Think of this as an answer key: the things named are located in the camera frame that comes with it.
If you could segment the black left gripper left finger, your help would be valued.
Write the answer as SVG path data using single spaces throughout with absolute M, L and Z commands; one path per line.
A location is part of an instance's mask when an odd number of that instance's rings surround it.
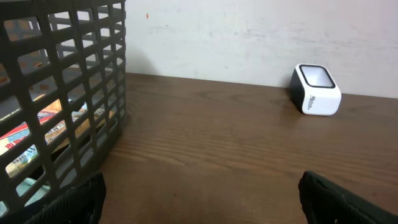
M 98 224 L 106 196 L 103 174 L 96 172 L 86 180 L 27 207 L 25 223 Z

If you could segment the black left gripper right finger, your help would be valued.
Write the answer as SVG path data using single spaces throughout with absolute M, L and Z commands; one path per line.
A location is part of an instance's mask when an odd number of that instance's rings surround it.
M 308 223 L 397 223 L 397 215 L 315 172 L 305 171 L 298 189 Z

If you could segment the yellow red snack bag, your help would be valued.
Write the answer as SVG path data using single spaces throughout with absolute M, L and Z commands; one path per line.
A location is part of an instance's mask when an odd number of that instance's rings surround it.
M 82 105 L 77 111 L 72 112 L 72 120 L 75 122 L 81 115 L 87 110 L 86 103 Z M 50 119 L 52 119 L 57 113 L 61 111 L 61 106 L 58 101 L 52 103 L 48 107 L 44 108 L 38 113 L 38 119 L 40 124 L 44 124 Z M 80 137 L 88 128 L 90 123 L 88 119 L 81 123 L 81 125 L 76 128 L 75 136 Z M 45 134 L 45 141 L 47 144 L 51 143 L 53 140 L 57 139 L 60 134 L 66 130 L 66 125 L 64 120 L 61 120 L 57 125 L 55 125 L 51 130 Z M 12 149 L 14 146 L 19 144 L 24 138 L 30 134 L 28 125 L 26 122 L 21 123 L 18 127 L 12 129 L 5 135 L 1 137 L 1 154 L 4 154 L 8 150 Z

